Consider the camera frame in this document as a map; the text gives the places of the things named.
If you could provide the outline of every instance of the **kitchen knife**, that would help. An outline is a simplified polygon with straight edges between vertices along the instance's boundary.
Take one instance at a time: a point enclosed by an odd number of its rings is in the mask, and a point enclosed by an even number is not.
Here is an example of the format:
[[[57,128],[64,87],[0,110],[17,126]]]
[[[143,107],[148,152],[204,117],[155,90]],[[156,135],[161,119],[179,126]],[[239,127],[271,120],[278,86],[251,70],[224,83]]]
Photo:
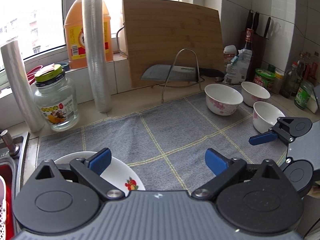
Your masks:
[[[141,80],[165,82],[171,65],[153,65],[142,75]],[[224,73],[216,69],[199,68],[200,75],[207,77],[224,77]],[[173,66],[169,81],[196,81],[198,82],[197,68]]]
[[[247,22],[246,22],[246,24],[245,24],[245,31],[247,30],[247,29],[251,29],[251,27],[252,27],[252,21],[253,21],[253,11],[252,10],[250,10],[249,11],[249,14],[248,14],[248,18],[247,18]]]
[[[253,24],[252,24],[253,33],[257,33],[257,28],[259,25],[259,16],[260,14],[258,12],[256,12],[254,15]]]
[[[269,26],[270,26],[270,21],[271,21],[271,17],[268,18],[266,29],[265,29],[264,35],[263,35],[264,38],[267,37],[268,31],[269,31]]]

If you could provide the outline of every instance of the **countertop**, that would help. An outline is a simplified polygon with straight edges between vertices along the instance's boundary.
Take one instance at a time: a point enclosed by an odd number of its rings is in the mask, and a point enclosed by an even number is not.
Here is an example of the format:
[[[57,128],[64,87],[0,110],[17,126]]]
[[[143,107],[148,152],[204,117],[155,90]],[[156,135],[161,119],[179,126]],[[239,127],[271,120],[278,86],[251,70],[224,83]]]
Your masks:
[[[205,78],[205,81],[201,83],[202,90],[208,84],[214,83],[212,78]],[[99,113],[94,105],[94,101],[85,102],[78,105],[80,114],[79,122],[74,126],[81,127],[108,117],[118,117],[129,113],[140,111],[152,106],[161,104],[161,91],[162,87],[144,87],[140,89],[131,90],[128,92],[120,93],[111,96],[112,98],[112,109],[108,113]],[[164,92],[164,100],[169,101],[172,99],[181,98],[184,96],[191,95],[199,91],[199,86],[195,85],[188,88],[166,88]],[[294,98],[284,98],[281,95],[272,95],[271,103],[274,106],[281,107],[284,109],[284,114],[287,116],[294,117],[307,117],[312,122],[316,122],[320,119],[320,114],[313,114],[309,109],[301,110],[297,108],[293,103]],[[16,135],[28,130],[26,123],[20,123],[15,126],[8,128],[10,134]],[[28,180],[30,175],[33,173],[36,167],[36,157],[39,151],[41,143],[41,137],[54,133],[48,124],[42,128],[40,132],[30,133],[28,142],[26,162],[24,168],[24,183]]]

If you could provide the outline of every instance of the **blue kitchen towel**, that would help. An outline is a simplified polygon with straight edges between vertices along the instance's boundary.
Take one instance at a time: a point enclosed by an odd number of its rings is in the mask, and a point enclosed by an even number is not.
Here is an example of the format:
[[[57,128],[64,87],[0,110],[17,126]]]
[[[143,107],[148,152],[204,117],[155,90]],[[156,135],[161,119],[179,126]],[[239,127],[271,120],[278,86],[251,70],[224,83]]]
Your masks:
[[[280,140],[249,144],[249,137],[258,134],[252,125],[252,111],[242,103],[230,116],[216,115],[207,108],[205,93],[196,93],[42,137],[37,165],[44,159],[108,147],[113,157],[137,173],[146,190],[192,192],[214,178],[205,164],[208,148],[248,163],[261,163],[266,158],[280,163],[285,158],[286,146]]]

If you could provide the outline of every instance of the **plastic bag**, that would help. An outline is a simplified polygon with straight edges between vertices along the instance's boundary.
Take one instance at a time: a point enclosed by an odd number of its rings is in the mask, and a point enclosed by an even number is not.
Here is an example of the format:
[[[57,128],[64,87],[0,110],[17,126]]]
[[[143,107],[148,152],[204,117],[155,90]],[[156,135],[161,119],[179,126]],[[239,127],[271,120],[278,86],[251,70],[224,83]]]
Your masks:
[[[227,65],[227,73],[224,76],[223,82],[227,84],[240,84],[241,82],[245,81],[251,56],[251,50],[239,50],[239,55],[231,60],[231,64]]]

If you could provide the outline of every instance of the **cleaver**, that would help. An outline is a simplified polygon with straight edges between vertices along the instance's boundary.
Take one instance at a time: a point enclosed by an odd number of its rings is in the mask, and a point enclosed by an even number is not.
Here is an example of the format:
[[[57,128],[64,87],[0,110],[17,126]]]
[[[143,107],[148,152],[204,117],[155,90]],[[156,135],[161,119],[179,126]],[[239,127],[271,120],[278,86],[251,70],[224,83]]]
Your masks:
[[[141,80],[163,81],[165,82],[169,73],[171,65],[153,65],[149,67],[142,75]],[[200,75],[206,77],[220,77],[223,79],[224,73],[209,68],[199,68]],[[197,68],[173,66],[169,81],[195,81],[198,82]]]

